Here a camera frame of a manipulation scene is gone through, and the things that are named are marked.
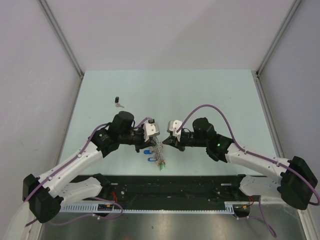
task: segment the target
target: gray floor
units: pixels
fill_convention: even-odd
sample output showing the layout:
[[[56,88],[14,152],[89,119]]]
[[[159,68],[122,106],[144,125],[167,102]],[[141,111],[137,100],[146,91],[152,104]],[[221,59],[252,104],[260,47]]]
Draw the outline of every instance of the gray floor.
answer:
[[[305,240],[298,212],[283,205],[264,211],[277,240]],[[251,214],[260,217],[259,206]],[[79,213],[60,213],[53,220],[66,222]],[[222,214],[125,214],[114,220],[83,218],[66,226],[44,224],[41,240],[271,240],[266,226],[254,219],[237,221]]]

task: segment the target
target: blue object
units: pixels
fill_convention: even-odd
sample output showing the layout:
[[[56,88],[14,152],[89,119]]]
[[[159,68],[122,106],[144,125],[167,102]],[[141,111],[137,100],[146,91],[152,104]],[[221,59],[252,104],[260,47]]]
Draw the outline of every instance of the blue object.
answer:
[[[150,150],[144,150],[143,153],[144,154],[152,154],[152,152],[150,152]]]

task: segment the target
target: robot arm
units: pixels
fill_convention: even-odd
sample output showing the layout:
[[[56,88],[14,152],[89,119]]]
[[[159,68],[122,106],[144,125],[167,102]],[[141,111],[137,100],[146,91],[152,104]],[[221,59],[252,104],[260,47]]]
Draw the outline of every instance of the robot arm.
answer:
[[[78,183],[70,181],[90,165],[117,150],[120,144],[134,145],[137,152],[155,146],[153,137],[160,134],[158,124],[149,120],[134,128],[133,121],[131,113],[119,112],[111,123],[96,130],[84,147],[67,160],[37,178],[30,174],[23,180],[22,199],[29,202],[31,212],[40,223],[51,220],[61,207],[96,197],[103,188],[108,187],[110,182],[100,174]]]
[[[267,156],[239,146],[233,139],[218,134],[207,118],[198,118],[192,123],[193,131],[179,129],[182,122],[170,121],[167,131],[170,136],[163,144],[184,151],[186,147],[203,147],[214,161],[237,164],[261,173],[266,177],[242,176],[240,190],[248,195],[265,195],[282,198],[290,206],[305,210],[313,194],[312,190],[285,167],[295,170],[314,188],[318,180],[300,157],[293,159]],[[272,159],[273,164],[264,159]]]

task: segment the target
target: red wire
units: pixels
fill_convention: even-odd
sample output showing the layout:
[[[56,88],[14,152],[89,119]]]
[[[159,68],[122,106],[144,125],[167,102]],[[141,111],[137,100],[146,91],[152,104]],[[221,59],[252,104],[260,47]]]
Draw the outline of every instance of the red wire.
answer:
[[[111,194],[113,195],[113,197],[115,198],[115,202],[117,203],[117,202],[118,202],[117,195],[115,194],[115,192],[114,192],[114,191],[113,191],[113,192],[111,192]]]
[[[250,207],[250,206],[252,206],[252,205],[255,203],[255,200],[254,200],[254,198],[253,198],[252,196],[249,196],[249,200],[250,200],[250,202],[252,202],[252,203],[249,205],[249,207]]]

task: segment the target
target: cable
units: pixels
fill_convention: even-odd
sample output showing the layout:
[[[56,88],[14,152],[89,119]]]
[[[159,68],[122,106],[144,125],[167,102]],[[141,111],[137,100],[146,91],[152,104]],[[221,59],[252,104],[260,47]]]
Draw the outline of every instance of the cable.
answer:
[[[314,205],[314,206],[319,206],[319,205],[320,205],[320,195],[317,193],[317,191],[314,189],[314,187],[313,187],[301,174],[299,174],[297,171],[293,170],[292,168],[290,168],[290,167],[288,167],[288,166],[286,166],[286,165],[284,165],[284,164],[282,164],[282,163],[280,163],[280,162],[278,163],[277,161],[275,161],[275,160],[273,160],[273,159],[270,159],[270,158],[268,158],[268,157],[259,155],[259,154],[257,154],[257,153],[251,152],[251,151],[246,151],[244,148],[242,148],[242,147],[239,145],[239,143],[236,141],[236,138],[235,138],[235,136],[234,136],[234,133],[232,132],[232,129],[231,129],[231,127],[230,127],[230,124],[229,124],[226,116],[225,116],[225,115],[223,114],[223,112],[222,112],[219,108],[217,108],[216,106],[210,105],[210,104],[204,104],[204,105],[200,105],[200,106],[196,107],[196,108],[186,117],[186,119],[183,121],[182,125],[176,130],[176,132],[179,132],[179,131],[183,128],[183,126],[186,124],[186,122],[189,120],[189,118],[190,118],[197,110],[199,110],[199,109],[201,109],[201,108],[204,108],[204,107],[213,108],[213,109],[217,110],[217,111],[220,113],[220,115],[223,117],[223,119],[224,119],[224,121],[225,121],[225,123],[226,123],[226,125],[227,125],[227,127],[228,127],[228,129],[229,129],[229,132],[230,132],[230,135],[231,135],[231,138],[232,138],[234,144],[235,144],[242,152],[247,153],[247,154],[249,154],[249,155],[251,155],[251,156],[254,156],[254,157],[257,157],[257,158],[266,160],[266,161],[268,161],[268,162],[270,162],[270,163],[278,164],[279,166],[281,166],[281,167],[285,168],[286,170],[290,171],[291,173],[295,174],[298,178],[300,178],[300,179],[308,186],[308,188],[311,189],[311,191],[314,193],[314,195],[315,195],[315,197],[316,197],[316,199],[317,199],[317,202],[309,202],[309,204]]]
[[[147,120],[152,120],[153,118],[152,117],[145,117],[134,129],[138,129],[142,126],[142,124],[145,123],[145,121]]]
[[[183,130],[186,130],[186,129],[191,133],[191,131],[190,131],[188,128],[186,128],[186,127],[185,127],[185,128],[183,128]]]
[[[255,200],[252,198],[252,196],[248,196],[249,197],[249,203],[247,205],[243,205],[243,206],[234,206],[235,209],[242,209],[242,208],[248,208],[251,207],[254,203]]]
[[[252,196],[249,196],[249,199],[250,199],[251,202],[252,202],[252,203],[249,205],[249,207],[250,207],[250,206],[252,206],[252,205],[255,203],[255,200],[254,200],[254,198],[253,198]]]
[[[268,221],[266,220],[266,217],[265,217],[265,213],[262,209],[262,206],[261,206],[261,196],[259,196],[259,208],[260,208],[260,212],[261,212],[261,215],[262,215],[262,219],[260,217],[257,217],[257,216],[244,216],[244,217],[238,217],[236,213],[234,213],[234,216],[236,217],[237,220],[248,220],[248,219],[255,219],[255,220],[258,220],[262,223],[264,223],[266,225],[266,227],[268,228],[270,234],[272,235],[272,237],[276,238],[277,237],[277,233],[276,231],[272,228],[272,226],[268,223]]]
[[[28,222],[24,227],[28,227],[30,226],[31,224],[34,224],[36,221],[38,221],[38,219],[33,219],[31,222]]]
[[[259,208],[260,208],[260,212],[261,212],[261,215],[262,215],[262,218],[263,218],[263,221],[265,222],[265,225],[266,227],[268,228],[269,232],[271,233],[271,235],[276,238],[277,237],[277,234],[275,232],[275,230],[270,226],[270,224],[268,223],[266,217],[265,217],[265,213],[262,209],[262,206],[261,206],[261,196],[259,196]]]
[[[110,219],[110,220],[111,219],[117,219],[122,214],[124,214],[123,207],[120,204],[116,203],[116,202],[105,200],[105,199],[102,199],[100,197],[91,197],[91,199],[96,199],[96,200],[103,201],[103,202],[106,202],[106,203],[111,203],[111,204],[114,204],[114,205],[116,205],[117,207],[119,207],[121,209],[121,212],[116,216],[98,216],[97,219]],[[89,213],[89,214],[81,215],[81,216],[78,216],[78,217],[76,217],[76,218],[74,218],[74,219],[72,219],[70,221],[66,221],[66,222],[62,222],[62,223],[54,223],[54,222],[51,222],[51,221],[49,221],[48,223],[50,225],[53,225],[53,226],[65,226],[65,225],[71,224],[71,223],[73,223],[73,222],[75,222],[75,221],[77,221],[79,219],[86,218],[86,217],[92,217],[92,216],[95,216],[95,214]]]
[[[112,191],[111,194],[113,195],[113,197],[115,199],[115,202],[117,203],[118,202],[118,197],[117,197],[116,193],[114,191]]]
[[[81,155],[86,148],[88,147],[92,137],[94,136],[95,132],[102,128],[102,127],[107,127],[109,126],[110,123],[104,123],[101,124],[99,126],[97,126],[93,132],[91,133],[91,135],[89,136],[88,140],[86,141],[85,145],[83,146],[83,148],[80,150],[80,152],[75,155],[70,161],[66,162],[64,165],[62,165],[60,168],[58,168],[57,170],[55,170],[53,173],[51,173],[49,176],[47,176],[38,186],[35,187],[35,189],[33,189],[33,191],[26,197],[26,199],[24,200],[24,203],[28,202],[30,200],[30,198],[36,193],[36,191],[38,191],[39,188],[41,188],[42,185],[44,185],[46,182],[49,181],[49,178],[52,178],[53,176],[55,176],[57,173],[59,173],[60,171],[62,171],[63,169],[65,169],[67,166],[69,166],[71,163],[73,163],[76,159],[78,159],[78,155]]]

